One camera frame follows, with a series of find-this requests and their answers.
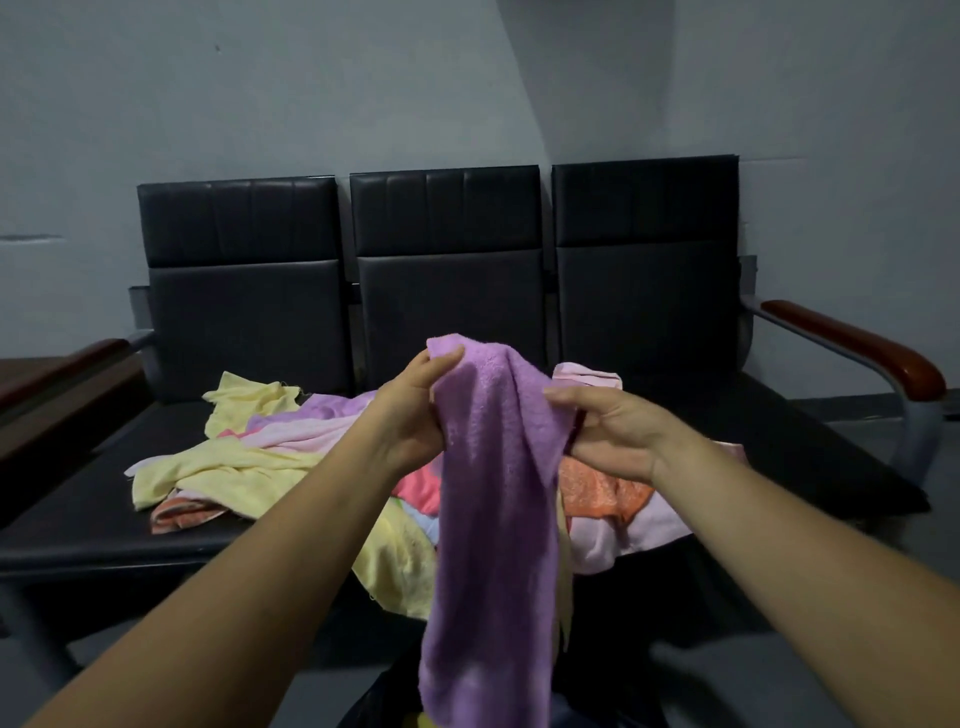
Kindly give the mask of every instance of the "orange towel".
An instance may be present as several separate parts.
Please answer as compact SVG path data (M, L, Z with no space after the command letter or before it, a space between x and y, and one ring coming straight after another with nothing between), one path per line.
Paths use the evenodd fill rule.
M611 516L628 525L654 494L646 483L600 473L572 457L560 461L564 514L602 519Z

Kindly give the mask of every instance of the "forearm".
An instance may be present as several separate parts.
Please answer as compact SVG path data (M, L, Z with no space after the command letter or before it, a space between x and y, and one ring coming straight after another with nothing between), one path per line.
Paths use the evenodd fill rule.
M377 440L353 427L30 728L268 725L396 484Z
M865 726L960 715L960 590L686 430L655 484Z

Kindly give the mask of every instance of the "row of connected seats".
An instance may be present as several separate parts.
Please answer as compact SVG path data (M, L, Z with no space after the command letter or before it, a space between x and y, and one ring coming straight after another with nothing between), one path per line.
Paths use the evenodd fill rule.
M42 616L20 598L24 584L196 568L246 527L224 517L153 537L122 475L144 457L202 440L210 408L200 397L224 370L352 394L394 376L428 337L457 331L509 344L548 371L547 322L556 314L561 360L618 372L626 389L709 437L742 443L755 468L829 513L863 520L928 508L918 486L936 444L931 413L943 379L918 354L877 336L794 304L741 296L736 157L556 166L552 247L544 246L536 166L356 174L349 187L346 252L330 177L139 187L152 332L137 341L159 406L0 533L0 611L52 682L75 666L42 638ZM549 311L554 289L558 310ZM351 340L351 302L362 313L352 335L362 329L362 342ZM750 315L892 382L908 415L895 467L740 371ZM624 561L648 584L658 575L659 601L646 601L657 611L652 622L680 613L722 621L717 613L742 601L692 539ZM615 577L592 583L628 589ZM711 596L721 582L727 596ZM683 593L684 609L668 606L671 587ZM704 610L693 617L686 608L698 598ZM635 620L636 611L623 618ZM600 624L617 622L595 620L582 634Z

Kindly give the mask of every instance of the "white wall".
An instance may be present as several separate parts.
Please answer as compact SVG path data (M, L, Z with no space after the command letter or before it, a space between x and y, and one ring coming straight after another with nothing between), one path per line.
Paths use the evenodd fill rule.
M758 293L960 386L960 7L0 0L0 356L132 325L139 182L736 153ZM757 326L788 397L884 391Z

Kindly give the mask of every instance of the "person's left hand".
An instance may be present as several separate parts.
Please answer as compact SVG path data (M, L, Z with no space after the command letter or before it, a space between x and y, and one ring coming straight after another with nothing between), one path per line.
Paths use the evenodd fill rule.
M427 350L420 352L380 387L364 411L363 418L377 428L386 445L386 457L397 477L423 467L443 451L444 434L433 412L430 387L463 356L463 347L432 359Z

